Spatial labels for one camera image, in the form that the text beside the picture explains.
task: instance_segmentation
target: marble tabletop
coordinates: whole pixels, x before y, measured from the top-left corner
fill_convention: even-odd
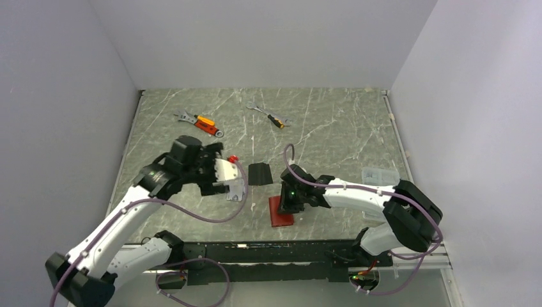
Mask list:
[[[247,109],[246,102],[293,119],[291,127],[278,129],[263,114]],[[216,138],[197,127],[178,122],[178,109],[200,114],[216,122],[224,132]],[[293,143],[295,162],[314,177],[333,175],[349,182],[362,182],[364,166],[397,170],[407,178],[398,141],[380,90],[371,88],[237,88],[146,90],[128,141],[112,207],[121,200],[139,170],[180,135],[199,138],[204,145],[223,142],[223,155],[237,155],[244,169],[254,162],[271,167],[274,183],[250,187],[246,207],[227,223],[198,221],[169,207],[154,213],[131,236],[141,242],[161,230],[182,240],[316,240],[352,239],[371,225],[361,212],[307,206],[295,215],[292,226],[272,228],[268,198],[280,195],[284,170],[284,146]],[[201,197],[196,185],[186,185],[171,201],[205,217],[223,218],[240,205],[226,195]]]

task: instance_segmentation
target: gray wall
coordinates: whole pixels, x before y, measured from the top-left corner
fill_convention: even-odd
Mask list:
[[[91,0],[138,88],[390,88],[437,0]]]
[[[440,0],[392,87],[466,306],[542,301],[542,3]]]
[[[104,218],[136,104],[86,0],[2,1],[1,306],[48,304],[45,260]]]

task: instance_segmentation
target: orange screwdriver handle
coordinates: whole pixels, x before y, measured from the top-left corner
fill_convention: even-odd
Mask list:
[[[197,120],[197,122],[194,124],[194,126],[200,128],[201,130],[211,134],[216,135],[217,131],[219,131],[215,126],[211,126],[201,120]]]

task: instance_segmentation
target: table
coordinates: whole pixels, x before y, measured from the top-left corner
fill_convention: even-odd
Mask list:
[[[246,102],[294,120],[278,129],[262,113],[247,109]],[[200,114],[224,131],[215,138],[173,114],[178,109]],[[235,88],[146,90],[139,103],[111,208],[121,200],[139,170],[162,152],[169,151],[178,136],[199,138],[204,145],[224,143],[223,155],[240,158],[244,169],[254,162],[271,167],[274,183],[250,187],[247,205],[232,221],[210,224],[164,206],[129,239],[139,243],[161,230],[169,230],[187,242],[245,240],[353,239],[371,225],[352,209],[307,207],[295,215],[295,224],[272,228],[268,198],[280,195],[280,174],[285,169],[283,148],[296,146],[295,162],[314,177],[333,175],[362,182],[364,166],[395,169],[407,178],[397,137],[379,89],[373,88]],[[171,201],[209,218],[223,218],[239,202],[224,194],[201,197],[196,185],[186,185]]]

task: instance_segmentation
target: red handled tool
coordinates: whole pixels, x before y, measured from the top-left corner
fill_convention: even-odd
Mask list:
[[[189,122],[191,124],[193,124],[194,126],[200,128],[201,130],[213,135],[213,136],[216,136],[217,138],[221,138],[224,136],[224,133],[217,129],[215,127],[215,122],[213,122],[212,120],[208,119],[208,118],[205,118],[203,116],[198,116],[198,115],[193,115],[193,114],[190,114],[188,112],[186,112],[186,110],[179,110],[177,111],[176,113],[174,113],[176,116],[179,116],[179,120],[183,121],[183,122]]]

